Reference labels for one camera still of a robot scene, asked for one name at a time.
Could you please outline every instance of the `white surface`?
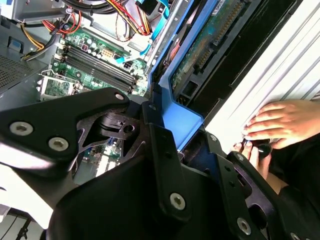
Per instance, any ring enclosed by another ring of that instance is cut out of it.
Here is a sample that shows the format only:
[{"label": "white surface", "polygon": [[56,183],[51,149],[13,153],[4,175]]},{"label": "white surface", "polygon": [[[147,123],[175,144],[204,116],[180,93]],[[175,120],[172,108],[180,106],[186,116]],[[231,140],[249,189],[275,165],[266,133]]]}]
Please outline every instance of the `white surface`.
[{"label": "white surface", "polygon": [[320,0],[304,0],[206,127],[228,152],[265,104],[320,90]]},{"label": "white surface", "polygon": [[5,189],[0,190],[0,204],[29,213],[43,229],[48,228],[53,209],[10,167],[2,164],[0,186]]},{"label": "white surface", "polygon": [[11,207],[0,204],[0,223],[4,220]]},{"label": "white surface", "polygon": [[[16,216],[7,215],[3,222],[0,223],[0,238],[5,234],[5,232],[8,230],[12,222],[15,220]],[[22,228],[22,226],[25,224],[26,220],[18,217],[8,233],[5,235],[3,240],[14,240],[17,238],[17,235]],[[36,222],[31,222],[28,227],[28,232],[26,233],[28,240],[39,240],[40,236],[43,232],[43,229],[40,227],[39,224]]]}]

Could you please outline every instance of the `blue drive bracket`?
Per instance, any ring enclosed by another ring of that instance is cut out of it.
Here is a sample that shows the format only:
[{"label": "blue drive bracket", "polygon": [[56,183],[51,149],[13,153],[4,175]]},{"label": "blue drive bracket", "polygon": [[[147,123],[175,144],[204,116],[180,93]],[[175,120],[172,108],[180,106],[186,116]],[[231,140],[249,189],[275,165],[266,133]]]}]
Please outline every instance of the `blue drive bracket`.
[{"label": "blue drive bracket", "polygon": [[[202,125],[204,119],[201,115],[197,114],[196,112],[188,109],[187,107],[183,106],[182,104],[174,100],[171,86],[171,77],[174,74],[177,67],[179,66],[180,62],[183,60],[186,53],[188,52],[189,48],[191,47],[197,35],[199,34],[200,30],[207,22],[217,2],[218,0],[208,0],[206,2],[202,12],[199,14],[197,20],[195,21],[190,32],[185,38],[182,46],[178,50],[175,58],[173,59],[168,69],[159,81],[159,85],[162,87],[162,117],[164,121],[164,126],[166,129],[169,129],[172,132],[176,149],[178,151],[181,151],[183,147],[188,143],[191,137]],[[181,18],[181,22],[178,24],[175,30],[175,34],[181,26],[184,18],[185,16]],[[166,49],[168,49],[168,47],[170,46],[170,42],[164,48],[164,50],[162,51],[162,55],[158,57],[156,64],[153,66],[148,76],[149,83],[152,81],[152,73],[159,64],[161,58],[163,57],[163,54],[166,52]]]}]

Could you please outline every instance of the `screw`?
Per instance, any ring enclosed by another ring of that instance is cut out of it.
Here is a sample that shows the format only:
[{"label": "screw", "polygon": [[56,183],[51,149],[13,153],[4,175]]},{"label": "screw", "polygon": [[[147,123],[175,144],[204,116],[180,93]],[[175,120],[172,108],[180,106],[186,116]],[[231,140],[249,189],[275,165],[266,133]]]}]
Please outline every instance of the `screw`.
[{"label": "screw", "polygon": [[25,121],[16,121],[10,125],[9,129],[13,134],[19,136],[27,136],[34,131],[31,124]]},{"label": "screw", "polygon": [[49,147],[55,151],[62,152],[69,147],[69,143],[62,137],[53,137],[49,140]]},{"label": "screw", "polygon": [[293,239],[293,240],[300,240],[300,238],[297,236],[297,234],[295,234],[295,233],[290,233],[290,235],[291,235],[291,238]]},{"label": "screw", "polygon": [[116,94],[115,94],[115,97],[116,97],[117,99],[119,99],[119,100],[125,99],[124,96],[120,95],[119,93],[116,93]]},{"label": "screw", "polygon": [[243,160],[244,160],[244,157],[241,156],[240,154],[237,154],[236,156],[238,157],[238,159],[239,159],[240,161],[243,161]]},{"label": "screw", "polygon": [[185,199],[179,193],[171,193],[170,203],[174,206],[175,209],[183,210],[186,207]]},{"label": "screw", "polygon": [[153,104],[149,104],[149,108],[151,108],[152,110],[157,110],[156,106]]},{"label": "screw", "polygon": [[213,141],[217,141],[217,140],[218,140],[214,135],[210,135],[210,138],[211,138]]},{"label": "screw", "polygon": [[238,217],[238,219],[236,220],[236,223],[238,224],[238,227],[245,235],[249,236],[251,234],[250,225],[242,217]]}]

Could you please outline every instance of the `gray metal panel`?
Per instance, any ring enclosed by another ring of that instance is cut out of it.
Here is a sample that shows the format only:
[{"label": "gray metal panel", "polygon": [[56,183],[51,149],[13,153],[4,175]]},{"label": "gray metal panel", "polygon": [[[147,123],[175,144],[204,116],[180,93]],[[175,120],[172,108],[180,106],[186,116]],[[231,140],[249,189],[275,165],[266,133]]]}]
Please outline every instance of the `gray metal panel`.
[{"label": "gray metal panel", "polygon": [[21,54],[0,45],[0,111],[35,103],[38,73],[46,64],[33,60],[20,61]]},{"label": "gray metal panel", "polygon": [[40,21],[63,17],[66,14],[64,8],[53,8],[51,0],[13,0],[11,5],[4,4],[0,13],[18,22]]}]

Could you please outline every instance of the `cable bundle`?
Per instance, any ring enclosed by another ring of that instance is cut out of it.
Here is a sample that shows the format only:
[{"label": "cable bundle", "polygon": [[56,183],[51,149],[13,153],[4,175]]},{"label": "cable bundle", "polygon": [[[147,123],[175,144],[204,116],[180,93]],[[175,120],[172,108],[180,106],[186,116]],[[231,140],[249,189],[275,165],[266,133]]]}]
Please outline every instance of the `cable bundle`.
[{"label": "cable bundle", "polygon": [[[73,26],[69,30],[66,30],[66,31],[62,30],[64,25],[69,21],[70,17],[73,18]],[[22,59],[25,61],[30,61],[32,59],[37,58],[41,54],[45,53],[51,46],[53,46],[55,43],[59,41],[60,34],[75,33],[81,25],[81,12],[79,12],[79,20],[78,20],[77,26],[76,26],[76,17],[74,13],[68,14],[63,18],[63,20],[56,21],[54,24],[50,23],[47,20],[42,21],[42,24],[50,31],[50,34],[51,34],[51,38],[46,45],[32,38],[30,34],[26,31],[25,26],[23,24],[20,26],[24,35],[30,40],[30,42],[32,42],[37,47],[36,51],[31,51],[22,57]]]},{"label": "cable bundle", "polygon": [[[116,10],[114,7],[109,3],[101,3],[101,4],[85,4],[79,2],[77,0],[62,0],[66,5],[72,7],[75,10],[91,13],[91,14],[114,14]],[[122,4],[125,5],[129,0],[123,0]]]},{"label": "cable bundle", "polygon": [[68,22],[68,20],[66,21],[60,21],[57,24],[52,24],[51,22],[47,21],[47,20],[43,20],[42,23],[43,25],[49,30],[49,32],[52,33],[57,33],[57,34],[74,34],[79,27],[81,26],[81,12],[79,11],[79,19],[78,19],[78,23],[76,26],[76,17],[75,14],[72,13],[71,14],[72,18],[73,18],[73,24],[72,27],[68,30],[62,30],[63,26]]}]

